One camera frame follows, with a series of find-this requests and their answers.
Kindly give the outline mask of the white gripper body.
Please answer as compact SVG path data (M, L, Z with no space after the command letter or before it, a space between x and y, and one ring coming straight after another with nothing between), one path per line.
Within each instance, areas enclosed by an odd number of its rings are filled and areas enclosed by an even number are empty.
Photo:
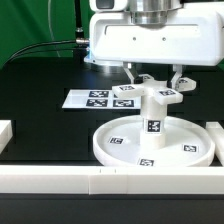
M224 17L180 9L164 25L135 25L128 12L97 13L90 49L98 60L213 66L224 59Z

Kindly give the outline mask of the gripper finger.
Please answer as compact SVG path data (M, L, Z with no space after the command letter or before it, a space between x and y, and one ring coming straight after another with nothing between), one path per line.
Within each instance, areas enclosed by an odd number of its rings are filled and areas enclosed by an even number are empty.
M173 66L174 76L171 79L171 86L173 89L178 89L178 80L182 77L183 66L182 65L174 65Z
M132 64L129 62L124 62L123 63L123 69L125 71L125 73L127 74L128 78L130 79L131 83L134 83L134 71L132 69Z

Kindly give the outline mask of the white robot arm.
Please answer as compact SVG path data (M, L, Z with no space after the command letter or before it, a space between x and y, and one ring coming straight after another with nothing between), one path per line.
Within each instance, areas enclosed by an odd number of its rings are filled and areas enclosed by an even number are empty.
M224 2L89 0L97 61L214 66L224 60Z

